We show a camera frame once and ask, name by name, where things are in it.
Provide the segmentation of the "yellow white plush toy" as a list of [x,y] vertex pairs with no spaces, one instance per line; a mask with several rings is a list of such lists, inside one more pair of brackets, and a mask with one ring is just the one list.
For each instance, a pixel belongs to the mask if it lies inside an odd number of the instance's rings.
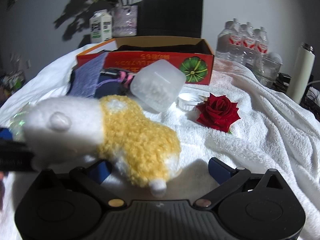
[[179,173],[177,133],[127,96],[48,98],[31,107],[22,131],[39,169],[91,155],[155,197],[164,196]]

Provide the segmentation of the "navy blue pouch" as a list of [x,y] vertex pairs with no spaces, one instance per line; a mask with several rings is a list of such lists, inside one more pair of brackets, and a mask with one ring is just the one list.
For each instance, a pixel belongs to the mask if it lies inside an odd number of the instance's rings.
[[94,98],[100,99],[108,95],[126,95],[128,89],[115,80],[104,80],[97,84]]

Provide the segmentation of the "purple cloth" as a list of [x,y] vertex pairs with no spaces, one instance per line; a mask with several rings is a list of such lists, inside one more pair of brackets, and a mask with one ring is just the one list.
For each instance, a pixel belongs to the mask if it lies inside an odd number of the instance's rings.
[[74,70],[71,75],[71,85],[67,95],[93,98],[107,55],[108,52],[101,53]]

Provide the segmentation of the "translucent plastic box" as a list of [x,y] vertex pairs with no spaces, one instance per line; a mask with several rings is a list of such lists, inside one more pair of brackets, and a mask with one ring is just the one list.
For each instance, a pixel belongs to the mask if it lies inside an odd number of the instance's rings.
[[186,82],[183,72],[166,60],[142,68],[130,84],[130,92],[157,112],[166,111]]

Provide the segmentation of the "white jar lid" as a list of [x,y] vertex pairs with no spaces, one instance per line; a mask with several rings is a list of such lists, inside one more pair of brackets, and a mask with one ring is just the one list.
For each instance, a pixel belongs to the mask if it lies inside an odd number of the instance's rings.
[[192,93],[181,93],[177,98],[177,107],[185,112],[195,111],[203,103],[203,99]]

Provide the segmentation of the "clear glass pitcher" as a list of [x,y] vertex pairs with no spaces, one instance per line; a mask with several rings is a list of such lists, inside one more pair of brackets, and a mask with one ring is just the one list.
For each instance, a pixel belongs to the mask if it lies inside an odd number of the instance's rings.
[[281,56],[275,52],[258,54],[253,65],[253,74],[265,87],[271,88],[276,81],[280,67],[283,65]]

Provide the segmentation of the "white thermos bottle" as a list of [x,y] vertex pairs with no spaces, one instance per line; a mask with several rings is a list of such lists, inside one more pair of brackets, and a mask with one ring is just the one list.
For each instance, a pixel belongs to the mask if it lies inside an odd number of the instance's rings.
[[300,104],[305,93],[314,61],[314,48],[302,43],[298,48],[293,76],[286,91],[286,95],[297,104]]

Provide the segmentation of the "water bottle pack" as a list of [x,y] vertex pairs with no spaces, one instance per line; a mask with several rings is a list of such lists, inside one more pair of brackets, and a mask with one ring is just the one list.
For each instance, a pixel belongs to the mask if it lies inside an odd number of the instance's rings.
[[268,53],[264,27],[255,29],[251,22],[241,24],[236,18],[225,23],[217,37],[216,57],[253,66]]

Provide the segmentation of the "milk carton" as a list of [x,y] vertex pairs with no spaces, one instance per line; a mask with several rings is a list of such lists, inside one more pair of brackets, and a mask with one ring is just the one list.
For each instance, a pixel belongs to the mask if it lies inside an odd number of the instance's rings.
[[112,16],[107,10],[99,10],[89,19],[91,43],[100,43],[112,38]]

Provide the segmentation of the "purple glass vase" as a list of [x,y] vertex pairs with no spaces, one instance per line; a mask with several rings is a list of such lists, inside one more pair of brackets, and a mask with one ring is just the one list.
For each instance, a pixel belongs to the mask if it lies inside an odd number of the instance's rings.
[[128,37],[137,35],[137,5],[115,7],[112,11],[113,37]]

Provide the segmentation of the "black paper bag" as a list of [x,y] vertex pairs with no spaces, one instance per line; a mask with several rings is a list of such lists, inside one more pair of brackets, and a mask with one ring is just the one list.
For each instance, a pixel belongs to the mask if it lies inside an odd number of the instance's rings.
[[201,37],[203,0],[142,0],[139,36]]

